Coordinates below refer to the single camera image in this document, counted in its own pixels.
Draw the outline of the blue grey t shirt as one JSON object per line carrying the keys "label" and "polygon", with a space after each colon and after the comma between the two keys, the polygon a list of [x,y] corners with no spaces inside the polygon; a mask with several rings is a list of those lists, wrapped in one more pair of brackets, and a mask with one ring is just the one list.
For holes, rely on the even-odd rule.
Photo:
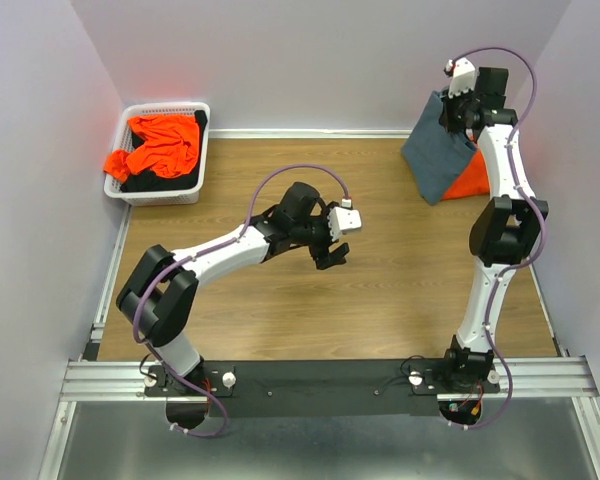
{"label": "blue grey t shirt", "polygon": [[432,91],[401,147],[419,194],[429,205],[443,199],[477,153],[477,147],[464,133],[445,130],[439,122],[442,113],[441,93]]}

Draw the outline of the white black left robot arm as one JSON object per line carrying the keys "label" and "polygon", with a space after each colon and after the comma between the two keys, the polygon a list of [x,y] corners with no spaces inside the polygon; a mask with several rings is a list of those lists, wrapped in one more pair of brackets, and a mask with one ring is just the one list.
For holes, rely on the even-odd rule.
{"label": "white black left robot arm", "polygon": [[296,182],[279,203],[222,237],[174,251],[150,247],[115,304],[131,323],[135,341],[168,369],[168,384],[189,395],[200,387],[204,371],[202,356],[184,332],[199,289],[298,248],[309,251],[319,270],[343,265],[349,246],[341,239],[361,227],[350,199],[327,203],[314,187]]}

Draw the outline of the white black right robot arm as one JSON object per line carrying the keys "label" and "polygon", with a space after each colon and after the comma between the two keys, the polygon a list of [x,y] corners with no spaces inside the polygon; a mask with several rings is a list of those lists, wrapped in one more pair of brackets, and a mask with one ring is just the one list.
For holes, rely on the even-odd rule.
{"label": "white black right robot arm", "polygon": [[476,67],[461,57],[445,73],[450,84],[442,93],[440,123],[476,142],[490,192],[469,235],[475,270],[467,310],[439,370],[442,384],[460,392],[489,379],[506,291],[516,271],[537,258],[549,208],[536,198],[524,171],[518,116],[505,105],[508,71]]}

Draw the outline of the folded orange t shirt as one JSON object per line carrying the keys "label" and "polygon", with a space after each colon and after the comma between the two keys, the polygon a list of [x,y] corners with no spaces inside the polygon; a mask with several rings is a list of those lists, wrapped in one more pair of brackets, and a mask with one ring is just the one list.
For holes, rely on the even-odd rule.
{"label": "folded orange t shirt", "polygon": [[453,181],[442,196],[443,200],[468,198],[490,193],[489,179],[483,154],[478,150],[465,170]]}

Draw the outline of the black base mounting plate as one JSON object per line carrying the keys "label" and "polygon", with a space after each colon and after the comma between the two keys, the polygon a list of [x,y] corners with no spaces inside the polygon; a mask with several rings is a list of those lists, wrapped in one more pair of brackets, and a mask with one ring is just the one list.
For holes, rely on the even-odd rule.
{"label": "black base mounting plate", "polygon": [[205,415],[238,418],[443,415],[474,425],[486,394],[500,390],[491,362],[471,366],[419,355],[405,360],[206,361],[185,382],[149,366],[148,397],[169,421],[197,427]]}

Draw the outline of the crumpled orange t shirt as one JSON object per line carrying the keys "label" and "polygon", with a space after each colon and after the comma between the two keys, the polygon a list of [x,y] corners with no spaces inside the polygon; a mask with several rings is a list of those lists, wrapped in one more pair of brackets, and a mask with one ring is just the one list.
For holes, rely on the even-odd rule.
{"label": "crumpled orange t shirt", "polygon": [[104,172],[123,183],[131,176],[150,171],[172,180],[190,174],[201,157],[201,124],[184,114],[143,115],[126,121],[142,144],[129,152],[118,148],[106,159]]}

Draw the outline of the black t shirt in basket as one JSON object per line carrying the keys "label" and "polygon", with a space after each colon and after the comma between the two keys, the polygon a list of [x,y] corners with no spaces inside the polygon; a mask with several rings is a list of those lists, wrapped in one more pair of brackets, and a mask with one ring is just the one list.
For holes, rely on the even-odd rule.
{"label": "black t shirt in basket", "polygon": [[[197,110],[191,116],[195,116],[201,124],[204,139],[204,133],[208,124],[207,114],[202,110]],[[142,141],[135,134],[131,133],[131,151],[133,151],[135,147],[139,147],[141,144]],[[197,167],[190,174],[172,180],[161,179],[158,178],[153,172],[145,171],[138,176],[131,176],[128,180],[121,183],[121,190],[125,193],[144,193],[191,189],[198,183],[200,166],[201,157]]]}

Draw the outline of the white plastic laundry basket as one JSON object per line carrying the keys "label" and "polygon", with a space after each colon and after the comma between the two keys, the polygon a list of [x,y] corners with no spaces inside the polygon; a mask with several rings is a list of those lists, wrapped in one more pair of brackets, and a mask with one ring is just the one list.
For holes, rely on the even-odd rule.
{"label": "white plastic laundry basket", "polygon": [[143,115],[173,115],[185,114],[192,115],[195,111],[202,110],[207,114],[208,124],[204,133],[204,139],[201,151],[201,166],[199,170],[198,183],[195,187],[187,190],[144,192],[144,193],[125,193],[121,190],[121,182],[114,179],[111,175],[105,173],[104,192],[107,196],[120,199],[133,206],[152,206],[152,205],[173,205],[173,204],[193,204],[198,201],[199,193],[204,184],[206,173],[208,140],[209,140],[209,120],[211,116],[210,107],[202,102],[180,101],[180,102],[162,102],[139,104],[126,108],[118,122],[116,136],[112,152],[118,148],[126,151],[132,150],[131,131],[126,126],[126,121],[135,116]]}

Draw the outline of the aluminium extrusion rail frame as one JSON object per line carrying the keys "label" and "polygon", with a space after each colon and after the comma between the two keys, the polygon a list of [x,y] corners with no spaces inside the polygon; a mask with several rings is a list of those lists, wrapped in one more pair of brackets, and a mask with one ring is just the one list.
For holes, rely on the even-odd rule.
{"label": "aluminium extrusion rail frame", "polygon": [[337,367],[437,356],[472,276],[469,228],[482,198],[426,205],[398,138],[214,139],[199,202],[126,212],[94,322],[93,361],[66,369],[42,477],[56,479],[600,479],[598,389],[557,341],[535,273],[519,274],[498,344],[515,378],[507,411],[477,431],[406,415],[235,419],[194,439],[169,429],[168,401],[144,392],[144,349],[113,296],[143,251],[234,229],[248,202],[300,180],[327,199],[348,189],[364,227],[345,266],[318,272],[295,251],[206,287],[189,338],[210,360]]}

